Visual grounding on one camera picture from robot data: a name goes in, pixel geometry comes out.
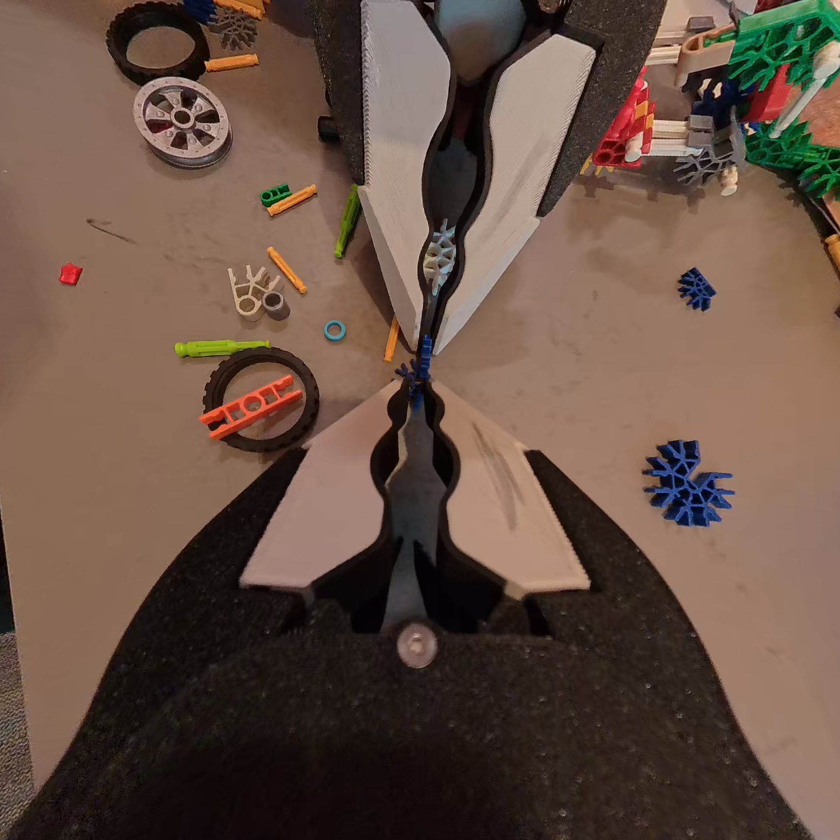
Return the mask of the silver wheel hub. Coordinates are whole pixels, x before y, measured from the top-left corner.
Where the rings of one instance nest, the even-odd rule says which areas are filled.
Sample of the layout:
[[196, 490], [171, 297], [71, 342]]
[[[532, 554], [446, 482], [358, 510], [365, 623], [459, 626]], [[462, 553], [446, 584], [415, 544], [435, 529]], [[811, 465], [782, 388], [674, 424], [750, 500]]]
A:
[[234, 141], [222, 102], [186, 78], [163, 77], [143, 85], [133, 101], [133, 119], [151, 151], [183, 170], [220, 162]]

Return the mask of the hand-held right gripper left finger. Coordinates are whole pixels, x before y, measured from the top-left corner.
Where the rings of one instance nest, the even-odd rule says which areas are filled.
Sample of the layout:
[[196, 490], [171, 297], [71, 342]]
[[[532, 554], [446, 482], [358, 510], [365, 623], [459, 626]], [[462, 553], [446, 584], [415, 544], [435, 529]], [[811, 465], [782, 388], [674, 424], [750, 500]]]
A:
[[242, 587], [341, 604], [386, 597], [399, 549], [372, 459], [392, 430], [387, 407], [399, 386], [392, 381], [304, 448], [239, 578]]

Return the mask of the multicoloured construction toy model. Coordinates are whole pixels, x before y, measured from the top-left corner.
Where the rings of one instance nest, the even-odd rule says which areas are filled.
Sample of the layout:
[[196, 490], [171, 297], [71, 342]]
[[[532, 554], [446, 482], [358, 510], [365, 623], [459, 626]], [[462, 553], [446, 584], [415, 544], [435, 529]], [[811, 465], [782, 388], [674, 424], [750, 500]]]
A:
[[[644, 69], [594, 153], [601, 169], [675, 160], [687, 187], [718, 178], [734, 194], [747, 163], [795, 175], [809, 196], [838, 196], [838, 140], [814, 140], [813, 100], [838, 83], [838, 2], [759, 2], [754, 14], [650, 51]], [[681, 121], [657, 119], [644, 73], [675, 65], [675, 87], [696, 95]]]

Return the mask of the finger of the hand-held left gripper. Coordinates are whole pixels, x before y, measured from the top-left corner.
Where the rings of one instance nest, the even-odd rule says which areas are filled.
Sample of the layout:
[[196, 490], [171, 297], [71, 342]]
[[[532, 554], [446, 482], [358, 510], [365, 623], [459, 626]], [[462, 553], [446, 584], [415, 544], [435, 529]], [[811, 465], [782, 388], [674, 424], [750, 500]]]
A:
[[543, 35], [494, 77], [483, 118], [485, 177], [457, 233], [457, 277], [441, 308], [434, 352], [465, 326], [540, 224], [538, 210], [596, 58], [568, 35]]
[[359, 188], [394, 314], [420, 334], [432, 162], [454, 82], [438, 32], [412, 2], [361, 5], [364, 183]]

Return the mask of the white snowflake connector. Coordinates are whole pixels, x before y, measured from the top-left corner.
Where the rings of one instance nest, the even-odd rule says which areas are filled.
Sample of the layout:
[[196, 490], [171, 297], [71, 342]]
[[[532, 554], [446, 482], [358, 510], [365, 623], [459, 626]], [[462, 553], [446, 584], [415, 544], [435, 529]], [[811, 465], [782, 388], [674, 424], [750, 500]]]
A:
[[433, 297], [436, 297], [455, 266], [455, 227], [444, 218], [436, 230], [423, 257], [423, 276]]

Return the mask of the dark grey snowflake connector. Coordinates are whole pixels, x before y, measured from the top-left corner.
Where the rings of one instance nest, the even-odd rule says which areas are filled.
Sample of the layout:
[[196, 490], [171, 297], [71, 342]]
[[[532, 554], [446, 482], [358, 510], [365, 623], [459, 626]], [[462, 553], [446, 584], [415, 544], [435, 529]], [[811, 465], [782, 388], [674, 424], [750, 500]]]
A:
[[246, 12], [216, 6], [207, 27], [225, 49], [251, 48], [256, 45], [258, 19]]

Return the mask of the large blue snowflake connector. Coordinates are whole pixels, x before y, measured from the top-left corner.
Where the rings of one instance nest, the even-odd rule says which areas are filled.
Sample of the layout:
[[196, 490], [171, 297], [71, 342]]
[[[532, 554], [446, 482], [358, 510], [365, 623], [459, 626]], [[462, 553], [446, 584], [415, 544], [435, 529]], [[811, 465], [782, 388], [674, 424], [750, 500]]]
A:
[[719, 510], [732, 508], [733, 490], [720, 487], [732, 474], [698, 472], [700, 447], [696, 440], [671, 440], [657, 446], [658, 455], [647, 458], [644, 476], [655, 483], [644, 488], [652, 507], [660, 508], [664, 518], [682, 527], [707, 528], [720, 522]]

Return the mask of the black rubber tyre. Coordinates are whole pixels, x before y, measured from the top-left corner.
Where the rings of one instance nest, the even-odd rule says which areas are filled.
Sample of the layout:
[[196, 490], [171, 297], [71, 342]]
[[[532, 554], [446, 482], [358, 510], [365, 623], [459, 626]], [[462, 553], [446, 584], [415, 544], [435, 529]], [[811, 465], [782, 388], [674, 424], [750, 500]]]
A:
[[[193, 42], [191, 54], [181, 62], [164, 68], [141, 66], [128, 58], [131, 40], [152, 28], [174, 28]], [[127, 7], [112, 21], [106, 34], [106, 46], [122, 74], [138, 85], [163, 77], [182, 77], [197, 81], [211, 59], [209, 45], [200, 24], [182, 7], [166, 2], [144, 2]]]
[[236, 450], [263, 455], [298, 444], [309, 434], [318, 418], [320, 394], [312, 372], [294, 354], [273, 348], [239, 350], [223, 361], [206, 383], [203, 396], [205, 413], [222, 408], [226, 391], [236, 376], [259, 364], [273, 364], [289, 374], [292, 384], [301, 384], [300, 399], [287, 401], [280, 407], [282, 410], [287, 405], [302, 403], [299, 416], [288, 430], [273, 437], [247, 437], [237, 430], [221, 439]]

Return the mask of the white triangular connector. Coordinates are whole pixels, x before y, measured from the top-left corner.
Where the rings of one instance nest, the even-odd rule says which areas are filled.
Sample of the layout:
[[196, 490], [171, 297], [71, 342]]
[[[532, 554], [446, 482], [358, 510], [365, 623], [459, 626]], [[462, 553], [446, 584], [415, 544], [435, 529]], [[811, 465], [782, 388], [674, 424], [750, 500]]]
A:
[[234, 269], [230, 267], [227, 268], [227, 276], [237, 314], [248, 322], [261, 319], [265, 313], [263, 299], [268, 292], [275, 289], [277, 283], [280, 282], [280, 277], [270, 279], [265, 267], [253, 273], [250, 266], [245, 267], [243, 280], [237, 278]]

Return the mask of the orange ladder connector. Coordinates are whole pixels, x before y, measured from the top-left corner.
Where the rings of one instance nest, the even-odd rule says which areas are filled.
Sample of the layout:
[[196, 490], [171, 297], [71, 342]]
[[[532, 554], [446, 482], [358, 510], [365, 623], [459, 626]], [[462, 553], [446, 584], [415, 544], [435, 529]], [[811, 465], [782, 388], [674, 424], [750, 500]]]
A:
[[199, 420], [211, 429], [211, 439], [220, 440], [300, 403], [304, 396], [287, 374], [206, 412]]

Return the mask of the lime green plastic rod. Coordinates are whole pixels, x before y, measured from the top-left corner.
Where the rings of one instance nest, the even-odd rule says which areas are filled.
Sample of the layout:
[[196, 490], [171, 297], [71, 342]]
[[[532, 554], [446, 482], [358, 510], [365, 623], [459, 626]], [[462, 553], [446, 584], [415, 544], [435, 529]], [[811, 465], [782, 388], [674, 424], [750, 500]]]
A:
[[352, 183], [340, 219], [339, 235], [333, 249], [333, 257], [335, 259], [342, 259], [344, 257], [350, 239], [353, 236], [359, 222], [361, 212], [362, 206], [359, 195], [359, 187], [357, 184]]
[[232, 339], [175, 342], [174, 352], [179, 358], [228, 356], [239, 351], [270, 349], [267, 340], [236, 341]]

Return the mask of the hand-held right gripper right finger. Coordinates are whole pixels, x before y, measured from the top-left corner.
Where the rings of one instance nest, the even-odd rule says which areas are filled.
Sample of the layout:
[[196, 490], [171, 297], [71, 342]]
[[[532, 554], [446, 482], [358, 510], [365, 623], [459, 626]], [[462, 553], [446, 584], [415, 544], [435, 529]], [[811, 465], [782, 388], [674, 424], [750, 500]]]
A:
[[587, 591], [591, 581], [555, 514], [525, 445], [445, 385], [428, 387], [434, 466], [445, 484], [441, 571], [477, 572], [492, 590]]

